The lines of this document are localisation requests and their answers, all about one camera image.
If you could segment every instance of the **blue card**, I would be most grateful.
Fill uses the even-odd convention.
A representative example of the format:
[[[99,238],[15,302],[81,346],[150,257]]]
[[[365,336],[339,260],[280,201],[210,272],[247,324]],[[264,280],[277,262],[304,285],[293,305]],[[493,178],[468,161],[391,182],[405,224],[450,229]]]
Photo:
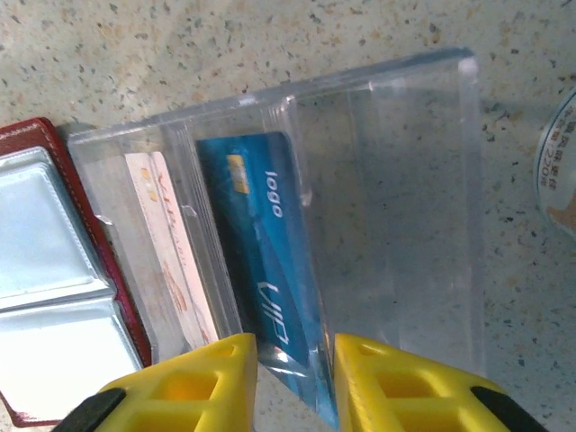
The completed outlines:
[[[260,362],[338,425],[291,143],[281,132],[197,142],[229,276]]]

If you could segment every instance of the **card chip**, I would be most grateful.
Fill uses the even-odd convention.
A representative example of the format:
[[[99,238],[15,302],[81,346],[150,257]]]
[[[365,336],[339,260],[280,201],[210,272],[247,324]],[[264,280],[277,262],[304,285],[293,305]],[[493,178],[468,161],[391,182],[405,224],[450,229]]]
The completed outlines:
[[[227,155],[228,168],[232,174],[232,181],[234,182],[234,189],[236,192],[242,194],[249,194],[250,188],[248,187],[248,178],[246,176],[246,168],[244,167],[244,159],[241,155]]]

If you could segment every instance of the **granite surface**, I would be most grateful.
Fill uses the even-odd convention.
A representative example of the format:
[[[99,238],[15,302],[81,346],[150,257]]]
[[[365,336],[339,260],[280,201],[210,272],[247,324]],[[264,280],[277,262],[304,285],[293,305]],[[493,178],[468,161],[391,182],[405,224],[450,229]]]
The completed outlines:
[[[19,0],[0,4],[0,26],[0,123],[42,115],[72,129],[441,46],[473,49],[488,376],[551,431],[576,428],[576,247],[543,222],[532,180],[542,128],[576,85],[576,2]],[[265,373],[256,423],[325,429]],[[0,429],[12,430],[3,412]]]

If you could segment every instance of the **transparent acrylic box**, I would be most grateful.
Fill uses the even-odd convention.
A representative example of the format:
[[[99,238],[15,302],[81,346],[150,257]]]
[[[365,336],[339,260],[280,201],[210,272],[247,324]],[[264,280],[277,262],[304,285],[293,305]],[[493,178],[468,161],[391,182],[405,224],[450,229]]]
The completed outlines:
[[[292,143],[328,351],[335,333],[356,333],[483,374],[477,73],[469,50],[443,49],[73,136],[72,157],[154,358],[186,345],[124,155],[166,159],[224,337],[242,326],[195,145],[282,131]]]

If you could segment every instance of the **round container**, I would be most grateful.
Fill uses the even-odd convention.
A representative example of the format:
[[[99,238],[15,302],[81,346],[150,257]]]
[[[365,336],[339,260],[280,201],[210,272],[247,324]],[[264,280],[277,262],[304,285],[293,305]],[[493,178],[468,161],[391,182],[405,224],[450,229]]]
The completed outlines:
[[[535,159],[540,209],[576,239],[576,88],[544,128]]]

